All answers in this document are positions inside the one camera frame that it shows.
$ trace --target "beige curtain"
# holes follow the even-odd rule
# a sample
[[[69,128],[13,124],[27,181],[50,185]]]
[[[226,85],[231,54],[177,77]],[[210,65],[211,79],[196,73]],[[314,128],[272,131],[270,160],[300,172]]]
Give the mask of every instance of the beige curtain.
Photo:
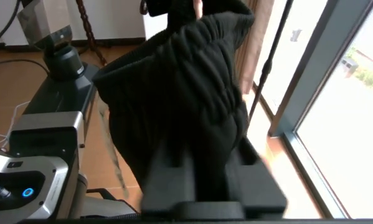
[[[243,2],[253,11],[255,21],[242,46],[236,51],[235,69],[242,93],[248,94],[253,86],[256,69],[261,69],[257,68],[257,63],[274,0],[243,0]]]

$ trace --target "metal window frame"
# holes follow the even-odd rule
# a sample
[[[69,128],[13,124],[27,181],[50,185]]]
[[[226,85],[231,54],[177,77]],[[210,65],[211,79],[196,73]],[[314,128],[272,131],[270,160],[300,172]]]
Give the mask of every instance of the metal window frame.
[[[270,136],[284,140],[287,153],[325,218],[350,215],[326,183],[296,130],[372,7],[373,0],[328,1],[268,131]]]

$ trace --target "black garment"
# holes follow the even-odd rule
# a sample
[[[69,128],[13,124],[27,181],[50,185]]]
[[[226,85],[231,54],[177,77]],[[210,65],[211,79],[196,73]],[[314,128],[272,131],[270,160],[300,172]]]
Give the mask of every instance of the black garment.
[[[177,0],[168,28],[101,69],[94,79],[110,109],[111,138],[142,187],[164,136],[183,139],[211,188],[247,128],[234,82],[234,53],[253,24],[239,0]]]

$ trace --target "glowing blue ring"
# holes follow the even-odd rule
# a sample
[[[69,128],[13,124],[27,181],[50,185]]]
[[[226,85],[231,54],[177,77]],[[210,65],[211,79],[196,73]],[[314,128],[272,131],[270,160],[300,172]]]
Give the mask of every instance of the glowing blue ring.
[[[34,190],[31,188],[25,189],[22,193],[23,197],[30,197],[34,193]]]

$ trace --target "wooden floor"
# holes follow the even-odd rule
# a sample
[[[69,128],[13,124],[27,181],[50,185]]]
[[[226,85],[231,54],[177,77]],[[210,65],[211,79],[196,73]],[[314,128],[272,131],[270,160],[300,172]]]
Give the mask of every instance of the wooden floor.
[[[134,47],[113,47],[102,49],[103,56],[111,62]],[[0,60],[27,58],[43,63],[40,53],[7,53],[0,52]],[[83,61],[99,65],[99,59],[91,52],[82,55]],[[0,134],[6,134],[11,123],[14,108],[29,101],[46,74],[38,66],[27,62],[6,63],[0,65]],[[252,103],[253,94],[248,96],[248,104]],[[19,108],[16,118],[20,117],[24,106]],[[279,139],[267,137],[270,121],[259,105],[248,131],[252,144],[266,161],[278,185],[288,198],[285,218],[321,218],[311,196],[303,185],[299,173],[290,161]],[[121,159],[126,187],[130,193],[124,198],[123,191],[116,179],[114,167],[105,149],[100,131],[98,113],[93,109],[92,119],[86,139],[86,148],[82,158],[82,172],[88,178],[88,188],[106,188],[117,198],[127,200],[135,208],[139,208],[142,197],[140,188],[130,168]]]

